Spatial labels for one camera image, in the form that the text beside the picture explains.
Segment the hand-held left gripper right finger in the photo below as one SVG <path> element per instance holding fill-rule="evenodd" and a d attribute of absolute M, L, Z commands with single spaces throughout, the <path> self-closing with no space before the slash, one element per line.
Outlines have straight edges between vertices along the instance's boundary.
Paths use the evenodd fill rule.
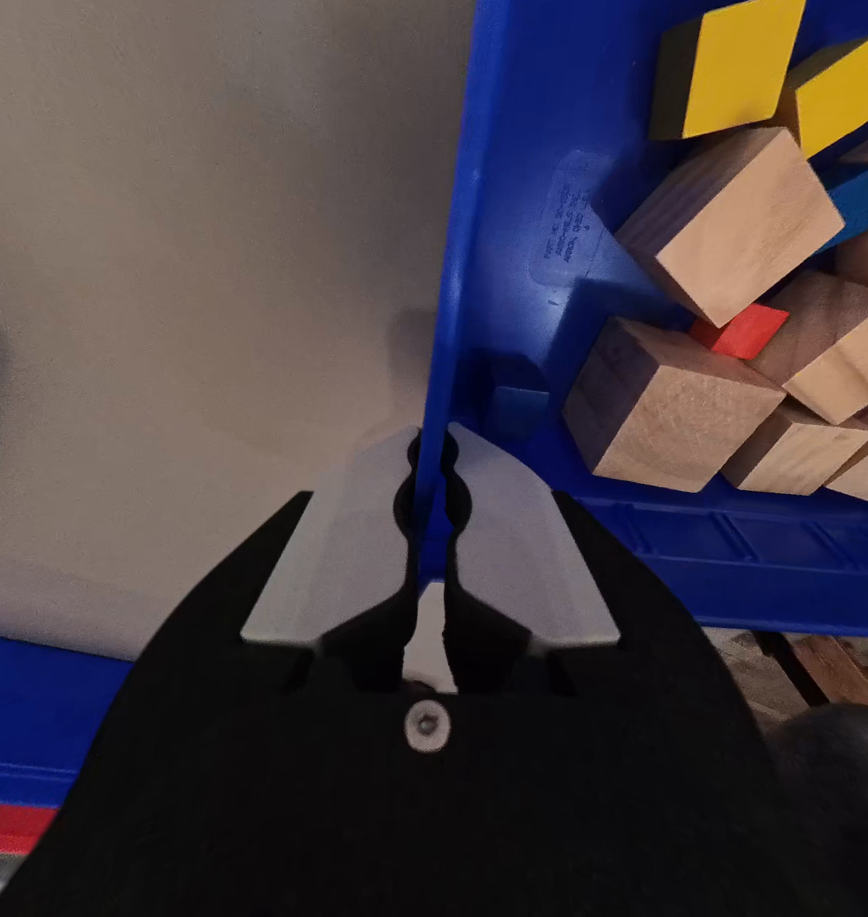
<path fill-rule="evenodd" d="M 500 692 L 527 657 L 616 647 L 620 630 L 551 487 L 459 423 L 441 470 L 452 525 L 443 639 L 458 690 Z"/>

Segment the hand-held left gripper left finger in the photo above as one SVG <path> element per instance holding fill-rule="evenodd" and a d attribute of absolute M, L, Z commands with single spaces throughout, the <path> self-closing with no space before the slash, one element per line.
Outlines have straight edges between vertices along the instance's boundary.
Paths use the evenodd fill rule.
<path fill-rule="evenodd" d="M 339 659 L 364 690 L 401 685 L 417 626 L 417 440 L 418 428 L 405 427 L 318 480 L 243 641 Z"/>

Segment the pile of plain wooden cubes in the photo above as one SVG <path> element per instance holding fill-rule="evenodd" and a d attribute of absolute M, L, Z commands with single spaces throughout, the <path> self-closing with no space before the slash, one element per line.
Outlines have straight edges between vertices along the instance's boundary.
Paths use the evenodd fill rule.
<path fill-rule="evenodd" d="M 696 154 L 615 240 L 671 299 L 724 331 L 844 227 L 786 128 Z M 868 502 L 868 285 L 807 269 L 754 358 L 687 332 L 608 318 L 563 415 L 597 476 L 689 493 L 739 490 Z"/>

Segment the small red cube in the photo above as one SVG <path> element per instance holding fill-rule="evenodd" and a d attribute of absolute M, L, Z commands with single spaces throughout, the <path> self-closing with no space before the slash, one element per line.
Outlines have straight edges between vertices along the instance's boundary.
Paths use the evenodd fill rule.
<path fill-rule="evenodd" d="M 752 303 L 723 327 L 715 327 L 702 318 L 696 319 L 689 335 L 711 352 L 751 361 L 774 338 L 789 315 L 782 309 Z"/>

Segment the blue plastic bin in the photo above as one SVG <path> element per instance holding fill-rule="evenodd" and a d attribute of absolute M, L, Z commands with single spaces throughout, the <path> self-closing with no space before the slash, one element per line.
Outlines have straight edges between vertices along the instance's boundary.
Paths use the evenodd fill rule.
<path fill-rule="evenodd" d="M 0 638 L 0 803 L 61 806 L 131 666 Z"/>
<path fill-rule="evenodd" d="M 688 153 L 647 137 L 662 35 L 728 2 L 478 2 L 424 433 L 482 432 L 492 356 L 538 367 L 545 419 L 499 445 L 585 506 L 698 622 L 868 636 L 868 502 L 593 476 L 560 408 L 609 315 L 690 313 L 613 238 Z"/>

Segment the small light blue cube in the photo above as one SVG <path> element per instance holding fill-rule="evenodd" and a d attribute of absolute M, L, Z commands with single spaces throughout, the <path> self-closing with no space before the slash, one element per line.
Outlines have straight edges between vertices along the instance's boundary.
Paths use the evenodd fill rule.
<path fill-rule="evenodd" d="M 868 162 L 839 163 L 818 172 L 844 226 L 820 246 L 821 254 L 868 231 Z"/>

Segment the small yellow cube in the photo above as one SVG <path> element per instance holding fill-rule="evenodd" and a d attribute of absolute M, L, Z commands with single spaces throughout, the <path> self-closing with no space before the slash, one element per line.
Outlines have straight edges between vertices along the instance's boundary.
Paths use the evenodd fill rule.
<path fill-rule="evenodd" d="M 661 38 L 647 136 L 693 139 L 771 119 L 805 1 L 723 6 Z"/>
<path fill-rule="evenodd" d="M 811 158 L 868 121 L 868 37 L 820 49 L 790 69 L 769 126 Z"/>

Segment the red plastic bin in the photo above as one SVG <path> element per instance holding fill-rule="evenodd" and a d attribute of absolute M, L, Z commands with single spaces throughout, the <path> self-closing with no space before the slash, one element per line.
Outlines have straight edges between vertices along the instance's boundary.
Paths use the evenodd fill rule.
<path fill-rule="evenodd" d="M 57 808 L 0 803 L 0 854 L 30 854 L 57 813 Z"/>

